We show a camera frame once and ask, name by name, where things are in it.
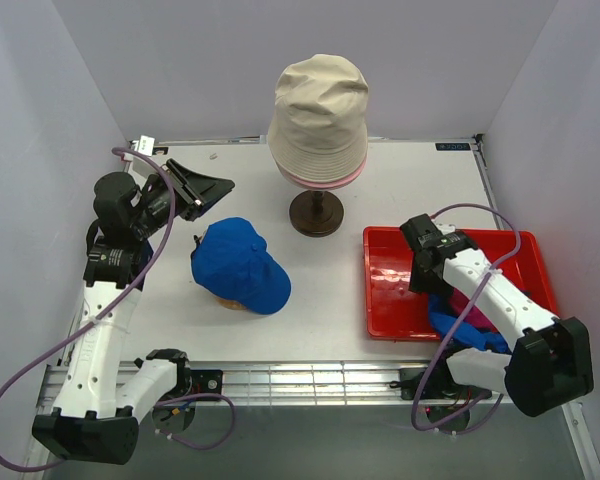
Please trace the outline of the beige bucket hat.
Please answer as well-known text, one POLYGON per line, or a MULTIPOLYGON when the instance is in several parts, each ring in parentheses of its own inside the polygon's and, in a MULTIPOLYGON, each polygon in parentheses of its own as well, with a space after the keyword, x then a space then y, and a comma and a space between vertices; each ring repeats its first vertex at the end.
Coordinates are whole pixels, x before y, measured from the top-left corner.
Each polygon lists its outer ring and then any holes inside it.
POLYGON ((369 86, 350 60, 316 54, 291 64, 275 86, 271 155, 295 181, 320 186, 358 175, 368 150, 369 86))

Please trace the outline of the blue baseball cap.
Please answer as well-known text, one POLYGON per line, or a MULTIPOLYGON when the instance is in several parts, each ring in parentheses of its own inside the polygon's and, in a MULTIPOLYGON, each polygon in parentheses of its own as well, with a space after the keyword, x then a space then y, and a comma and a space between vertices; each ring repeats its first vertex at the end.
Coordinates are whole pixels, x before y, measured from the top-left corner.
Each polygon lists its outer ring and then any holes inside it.
POLYGON ((271 315, 288 302, 292 284, 268 252, 266 240, 241 217, 208 226, 190 257, 194 281, 215 297, 258 315, 271 315))

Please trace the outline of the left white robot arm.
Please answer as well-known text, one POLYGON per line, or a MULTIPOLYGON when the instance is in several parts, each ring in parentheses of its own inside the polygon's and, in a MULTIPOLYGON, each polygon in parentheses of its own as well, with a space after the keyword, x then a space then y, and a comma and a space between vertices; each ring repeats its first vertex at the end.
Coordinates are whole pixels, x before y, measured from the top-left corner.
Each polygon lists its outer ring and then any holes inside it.
POLYGON ((169 232, 176 217, 194 221, 235 187, 174 160, 138 185, 127 172, 94 186, 96 219, 87 234, 83 312, 68 371, 52 411, 34 419, 32 434, 63 460, 124 465, 139 426, 155 404, 193 390, 185 352, 155 349, 117 384, 123 344, 148 269, 161 254, 149 239, 169 232))

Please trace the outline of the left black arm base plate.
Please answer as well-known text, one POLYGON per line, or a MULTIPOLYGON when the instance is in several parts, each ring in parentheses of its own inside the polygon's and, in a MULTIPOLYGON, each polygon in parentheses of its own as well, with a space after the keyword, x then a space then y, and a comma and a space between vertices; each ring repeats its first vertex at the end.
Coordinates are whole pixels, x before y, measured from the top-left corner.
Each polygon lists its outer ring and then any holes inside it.
POLYGON ((178 377, 177 393, 183 402, 217 402, 223 389, 224 372, 219 369, 191 370, 185 368, 178 377))

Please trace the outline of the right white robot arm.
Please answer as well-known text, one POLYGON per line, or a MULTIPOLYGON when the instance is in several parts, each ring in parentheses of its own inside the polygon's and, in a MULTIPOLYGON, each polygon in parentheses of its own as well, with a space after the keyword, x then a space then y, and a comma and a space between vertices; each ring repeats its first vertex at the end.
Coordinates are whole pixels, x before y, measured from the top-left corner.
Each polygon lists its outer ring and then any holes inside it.
POLYGON ((412 251, 414 293, 459 291, 502 335, 508 353, 465 348, 431 375, 434 390, 454 397, 466 386, 508 396, 537 417, 594 388, 589 331, 576 317, 562 319, 539 306, 490 263, 461 230, 444 232, 422 214, 400 231, 412 251))

